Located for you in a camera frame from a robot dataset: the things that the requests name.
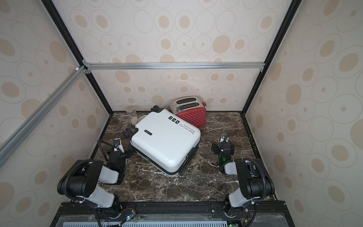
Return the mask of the white hard-shell suitcase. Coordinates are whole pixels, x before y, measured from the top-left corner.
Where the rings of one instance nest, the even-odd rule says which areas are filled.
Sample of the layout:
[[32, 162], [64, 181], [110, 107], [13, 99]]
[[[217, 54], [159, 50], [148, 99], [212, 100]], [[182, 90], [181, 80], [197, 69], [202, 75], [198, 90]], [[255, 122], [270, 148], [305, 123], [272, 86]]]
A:
[[123, 134], [137, 154], [165, 175], [175, 177], [190, 163], [200, 143], [200, 130], [164, 108], [154, 106], [135, 129]]

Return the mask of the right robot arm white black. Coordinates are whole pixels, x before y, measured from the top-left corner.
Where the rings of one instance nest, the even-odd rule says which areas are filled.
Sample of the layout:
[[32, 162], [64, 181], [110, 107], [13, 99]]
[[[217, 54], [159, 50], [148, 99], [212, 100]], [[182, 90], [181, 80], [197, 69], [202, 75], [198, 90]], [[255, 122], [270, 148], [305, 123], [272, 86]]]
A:
[[225, 198], [225, 212], [262, 201], [275, 193], [273, 181], [261, 159], [232, 159], [234, 145], [226, 141], [212, 143], [211, 151], [218, 155], [217, 169], [238, 178], [239, 188]]

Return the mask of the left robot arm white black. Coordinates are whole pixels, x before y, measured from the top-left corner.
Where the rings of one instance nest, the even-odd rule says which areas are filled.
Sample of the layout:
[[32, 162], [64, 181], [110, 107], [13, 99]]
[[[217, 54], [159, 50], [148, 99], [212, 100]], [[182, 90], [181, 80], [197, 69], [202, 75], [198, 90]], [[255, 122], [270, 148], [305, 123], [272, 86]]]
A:
[[125, 153], [121, 139], [107, 143], [97, 141], [111, 147], [109, 152], [103, 152], [106, 164], [101, 160], [78, 160], [63, 176], [57, 185], [57, 192], [79, 203], [87, 203], [94, 208], [111, 209], [120, 212], [122, 206], [119, 197], [107, 192], [100, 183], [120, 185], [125, 177], [127, 153]]

